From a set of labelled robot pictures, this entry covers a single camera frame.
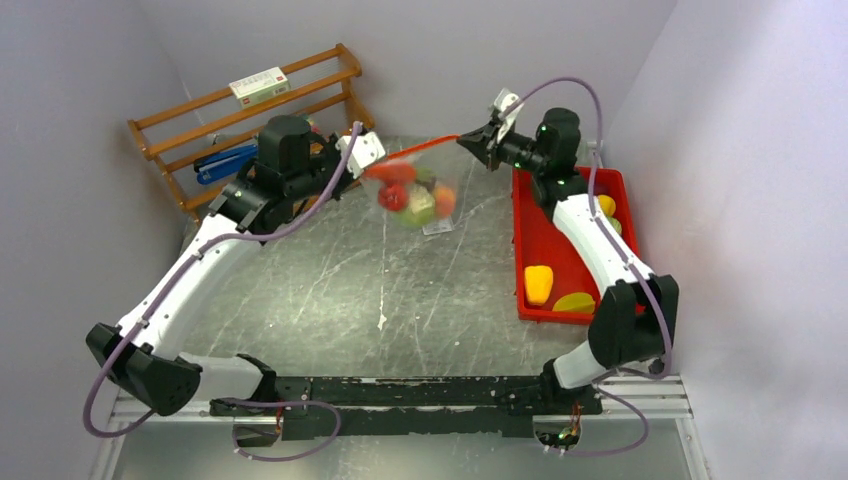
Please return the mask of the orange peach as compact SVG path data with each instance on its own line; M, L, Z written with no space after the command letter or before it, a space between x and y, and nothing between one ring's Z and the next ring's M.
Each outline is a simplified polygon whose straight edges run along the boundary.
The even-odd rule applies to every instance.
M456 191L448 186L436 185L432 196L436 217L438 219L450 217L456 208Z

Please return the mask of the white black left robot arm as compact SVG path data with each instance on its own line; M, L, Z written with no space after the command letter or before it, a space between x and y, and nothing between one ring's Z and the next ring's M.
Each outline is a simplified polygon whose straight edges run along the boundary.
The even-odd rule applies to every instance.
M236 398L254 416L271 411L277 388L268 365L245 354L189 355L184 342L241 262L299 229L385 155L377 134L361 123L349 135L324 138L299 116L269 120L256 155L210 203L194 241L165 277L116 325L99 323L87 334L101 369L84 403L86 427L93 427L93 403L106 380L160 416L224 398Z

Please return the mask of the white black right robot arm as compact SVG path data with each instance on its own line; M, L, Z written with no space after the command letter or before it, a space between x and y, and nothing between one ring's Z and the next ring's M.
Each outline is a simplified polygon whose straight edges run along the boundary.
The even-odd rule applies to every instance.
M670 371L679 285L658 275L625 243L594 196L593 178L577 170L580 119L566 108L551 108L533 136L515 131L498 112L457 142L494 170L507 164L530 174L534 201L575 248L601 295L587 339L571 352L547 362L548 381L539 391L542 406L562 414L585 387L613 371L658 360Z

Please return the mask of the red apple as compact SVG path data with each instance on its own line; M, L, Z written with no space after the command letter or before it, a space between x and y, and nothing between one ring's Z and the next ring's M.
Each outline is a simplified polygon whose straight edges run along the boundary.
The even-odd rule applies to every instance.
M409 192L404 184L384 184L378 190L377 202L389 212L401 212L409 204Z

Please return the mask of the orange carrot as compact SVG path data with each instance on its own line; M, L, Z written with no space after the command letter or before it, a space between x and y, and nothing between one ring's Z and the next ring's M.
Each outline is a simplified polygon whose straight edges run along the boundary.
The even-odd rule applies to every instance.
M405 184L416 180L417 171L410 163L383 162L369 166L362 176L367 179L379 180L385 184Z

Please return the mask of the clear zip bag orange zipper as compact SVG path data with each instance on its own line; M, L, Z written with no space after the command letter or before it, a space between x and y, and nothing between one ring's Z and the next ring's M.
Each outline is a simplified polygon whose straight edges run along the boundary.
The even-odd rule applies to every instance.
M414 182L405 183L409 195L416 188L426 189L432 194L436 185L448 186L456 191L456 208L450 216L453 220L458 213L458 205L461 191L461 177L466 170L466 165L463 160L463 149L457 144L456 135L446 135L437 137L401 149L395 153L387 155L384 159L377 163L383 162L406 162L412 164L417 171L417 178ZM360 177L361 185L365 188L372 205L386 215L387 218L395 220L398 224L411 229L419 229L422 231L424 227L410 227L404 225L399 220L400 212L389 212L382 208L377 202L378 190L385 184L379 180L367 179Z

